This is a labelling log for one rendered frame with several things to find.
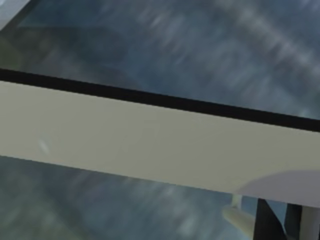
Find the purple curved patch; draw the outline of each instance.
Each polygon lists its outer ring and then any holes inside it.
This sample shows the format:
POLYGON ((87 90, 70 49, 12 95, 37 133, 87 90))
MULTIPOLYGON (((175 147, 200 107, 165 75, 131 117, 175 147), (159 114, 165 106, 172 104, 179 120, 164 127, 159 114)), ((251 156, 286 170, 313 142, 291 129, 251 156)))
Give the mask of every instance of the purple curved patch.
POLYGON ((288 171, 249 182, 238 190, 245 196, 320 208, 320 171, 288 171))

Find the blurred ground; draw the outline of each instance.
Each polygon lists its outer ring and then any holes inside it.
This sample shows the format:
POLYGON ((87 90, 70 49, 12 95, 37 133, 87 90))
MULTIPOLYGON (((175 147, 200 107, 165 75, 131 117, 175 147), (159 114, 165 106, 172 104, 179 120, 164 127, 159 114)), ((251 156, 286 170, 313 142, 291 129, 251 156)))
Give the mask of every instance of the blurred ground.
MULTIPOLYGON (((0 32, 0 67, 320 119, 319 3, 40 0, 0 32)), ((222 220, 229 195, 5 158, 0 166, 5 240, 244 239, 222 220)))

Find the gray curved shape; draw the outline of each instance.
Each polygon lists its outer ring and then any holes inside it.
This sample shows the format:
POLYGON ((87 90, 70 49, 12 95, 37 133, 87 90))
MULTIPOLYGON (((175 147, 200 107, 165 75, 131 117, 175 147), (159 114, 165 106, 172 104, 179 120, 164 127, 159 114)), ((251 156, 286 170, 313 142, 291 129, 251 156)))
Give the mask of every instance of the gray curved shape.
POLYGON ((320 208, 320 171, 286 171, 249 182, 239 194, 320 208))

